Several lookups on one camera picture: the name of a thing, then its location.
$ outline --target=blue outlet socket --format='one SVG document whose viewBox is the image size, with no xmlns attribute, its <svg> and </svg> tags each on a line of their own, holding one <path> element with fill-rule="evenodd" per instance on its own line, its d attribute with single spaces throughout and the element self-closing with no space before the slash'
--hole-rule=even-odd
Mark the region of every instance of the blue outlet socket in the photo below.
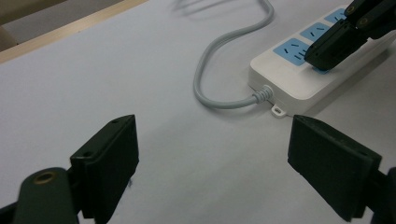
<svg viewBox="0 0 396 224">
<path fill-rule="evenodd" d="M 331 23 L 337 23 L 339 20 L 341 20 L 341 19 L 344 20 L 346 18 L 346 16 L 344 15 L 344 12 L 345 12 L 345 9 L 340 8 L 340 9 L 334 11 L 334 13 L 330 14 L 329 16 L 327 16 L 324 19 Z"/>
<path fill-rule="evenodd" d="M 308 48 L 309 46 L 301 40 L 292 38 L 274 49 L 274 52 L 289 62 L 300 66 L 305 63 L 304 56 Z"/>
<path fill-rule="evenodd" d="M 308 29 L 302 31 L 300 35 L 315 42 L 320 38 L 321 35 L 326 33 L 326 31 L 328 31 L 329 29 L 330 29 L 329 26 L 321 22 L 317 22 L 312 26 L 310 26 Z"/>
</svg>

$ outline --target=mounting hole tab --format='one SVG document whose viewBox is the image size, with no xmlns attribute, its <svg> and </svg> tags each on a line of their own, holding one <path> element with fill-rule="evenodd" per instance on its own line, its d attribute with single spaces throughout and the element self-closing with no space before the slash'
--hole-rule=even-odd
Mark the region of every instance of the mounting hole tab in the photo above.
<svg viewBox="0 0 396 224">
<path fill-rule="evenodd" d="M 281 118 L 283 118 L 283 117 L 285 117 L 287 115 L 286 111 L 282 110 L 277 105 L 274 105 L 272 107 L 271 112 L 278 119 L 281 119 Z"/>
</svg>

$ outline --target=robotic arm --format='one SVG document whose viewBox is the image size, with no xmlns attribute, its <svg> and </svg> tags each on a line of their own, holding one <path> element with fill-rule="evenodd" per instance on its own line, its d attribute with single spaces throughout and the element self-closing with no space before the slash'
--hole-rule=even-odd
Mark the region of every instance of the robotic arm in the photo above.
<svg viewBox="0 0 396 224">
<path fill-rule="evenodd" d="M 134 116 L 110 121 L 71 157 L 28 176 L 16 203 L 0 208 L 2 224 L 76 224 L 77 213 L 106 224 L 139 163 Z"/>
<path fill-rule="evenodd" d="M 305 60 L 320 70 L 330 70 L 364 45 L 396 29 L 396 0 L 355 0 L 339 20 L 312 44 Z"/>
<path fill-rule="evenodd" d="M 396 167 L 378 171 L 382 157 L 330 125 L 296 115 L 288 162 L 345 221 L 373 212 L 371 224 L 396 224 Z"/>
</svg>

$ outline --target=cord strain relief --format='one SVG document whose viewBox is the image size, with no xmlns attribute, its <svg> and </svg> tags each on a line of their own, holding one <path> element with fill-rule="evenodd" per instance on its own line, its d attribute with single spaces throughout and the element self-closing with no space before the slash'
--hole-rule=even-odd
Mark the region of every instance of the cord strain relief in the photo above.
<svg viewBox="0 0 396 224">
<path fill-rule="evenodd" d="M 273 96 L 272 90 L 267 87 L 263 86 L 261 89 L 253 93 L 253 96 L 256 98 L 257 102 L 256 104 L 261 104 L 262 102 L 265 102 Z"/>
</svg>

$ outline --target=electrical outlet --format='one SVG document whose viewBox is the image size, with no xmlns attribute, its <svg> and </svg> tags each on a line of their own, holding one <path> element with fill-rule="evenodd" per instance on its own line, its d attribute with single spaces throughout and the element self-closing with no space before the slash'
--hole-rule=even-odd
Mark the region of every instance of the electrical outlet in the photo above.
<svg viewBox="0 0 396 224">
<path fill-rule="evenodd" d="M 325 17 L 324 20 L 336 24 L 339 20 L 341 20 L 341 19 L 344 20 L 346 18 L 346 16 L 344 15 L 344 11 L 345 10 L 343 8 L 339 8 L 339 9 L 335 10 L 334 13 Z"/>
<path fill-rule="evenodd" d="M 308 29 L 302 31 L 300 35 L 303 37 L 315 42 L 317 41 L 324 33 L 326 33 L 330 29 L 330 26 L 325 25 L 321 22 L 317 22 L 310 26 Z"/>
<path fill-rule="evenodd" d="M 299 66 L 305 63 L 304 56 L 308 48 L 309 46 L 304 42 L 292 38 L 274 49 L 274 52 L 289 62 Z"/>
<path fill-rule="evenodd" d="M 378 40 L 370 39 L 330 71 L 319 71 L 306 63 L 304 50 L 314 43 L 314 38 L 308 38 L 305 34 L 311 35 L 312 32 L 314 36 L 322 35 L 325 31 L 317 28 L 333 26 L 342 19 L 346 7 L 336 8 L 251 61 L 248 85 L 255 91 L 266 85 L 273 91 L 270 102 L 274 104 L 272 114 L 277 118 L 302 115 L 396 39 L 396 32 Z"/>
</svg>

